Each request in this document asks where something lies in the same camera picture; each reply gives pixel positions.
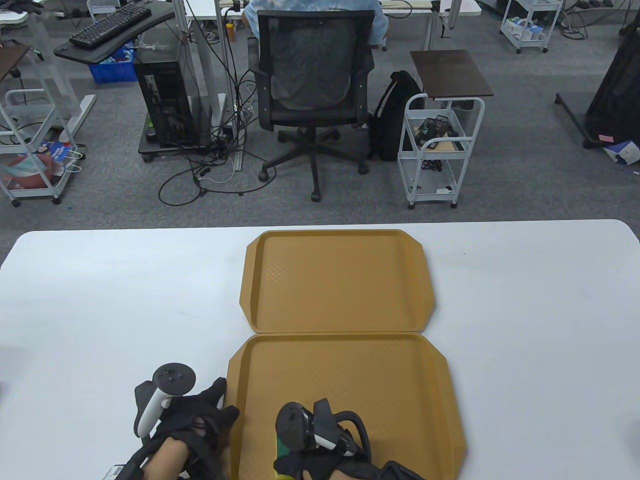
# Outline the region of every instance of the keyboard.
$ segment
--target keyboard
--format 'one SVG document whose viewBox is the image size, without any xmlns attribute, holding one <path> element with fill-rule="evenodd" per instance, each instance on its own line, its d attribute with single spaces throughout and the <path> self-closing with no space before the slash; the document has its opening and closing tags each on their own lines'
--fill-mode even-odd
<svg viewBox="0 0 640 480">
<path fill-rule="evenodd" d="M 69 42 L 78 47 L 93 50 L 150 15 L 149 8 L 129 3 L 120 7 L 109 17 L 83 28 L 69 38 Z"/>
</svg>

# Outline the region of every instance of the sticker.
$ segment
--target sticker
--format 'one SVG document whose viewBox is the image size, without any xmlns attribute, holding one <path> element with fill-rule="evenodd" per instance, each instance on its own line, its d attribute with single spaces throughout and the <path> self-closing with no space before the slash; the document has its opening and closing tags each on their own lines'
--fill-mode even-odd
<svg viewBox="0 0 640 480">
<path fill-rule="evenodd" d="M 113 465 L 102 480 L 115 480 L 124 465 Z"/>
</svg>

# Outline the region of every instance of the mesh chair back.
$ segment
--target mesh chair back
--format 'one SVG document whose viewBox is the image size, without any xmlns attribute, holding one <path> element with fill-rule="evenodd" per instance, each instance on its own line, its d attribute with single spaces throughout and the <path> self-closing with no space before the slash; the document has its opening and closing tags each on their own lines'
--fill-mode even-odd
<svg viewBox="0 0 640 480">
<path fill-rule="evenodd" d="M 372 10 L 259 11 L 260 68 L 271 74 L 272 98 L 293 110 L 349 101 L 373 18 Z"/>
</svg>

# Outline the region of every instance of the tan plastic tray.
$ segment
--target tan plastic tray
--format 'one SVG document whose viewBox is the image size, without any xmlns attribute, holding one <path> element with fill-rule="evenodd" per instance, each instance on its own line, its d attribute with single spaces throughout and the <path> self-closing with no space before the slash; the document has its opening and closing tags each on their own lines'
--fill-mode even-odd
<svg viewBox="0 0 640 480">
<path fill-rule="evenodd" d="M 466 445 L 446 359 L 416 333 L 315 333 L 256 335 L 229 362 L 225 403 L 242 412 L 226 453 L 230 480 L 273 480 L 278 411 L 324 397 L 361 416 L 375 465 L 458 476 Z"/>
<path fill-rule="evenodd" d="M 405 232 L 283 230 L 247 247 L 240 305 L 258 333 L 419 332 L 435 297 Z"/>
</svg>

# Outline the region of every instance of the hand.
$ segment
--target hand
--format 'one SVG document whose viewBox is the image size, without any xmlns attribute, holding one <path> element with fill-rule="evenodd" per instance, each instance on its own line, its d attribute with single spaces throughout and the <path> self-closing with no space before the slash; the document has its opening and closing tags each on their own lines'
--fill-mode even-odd
<svg viewBox="0 0 640 480">
<path fill-rule="evenodd" d="M 154 438 L 171 436 L 179 431 L 194 431 L 204 437 L 214 452 L 219 452 L 227 446 L 229 431 L 240 415 L 232 405 L 224 410 L 218 409 L 218 402 L 226 391 L 227 380 L 220 377 L 198 395 L 174 397 L 160 415 Z"/>
</svg>

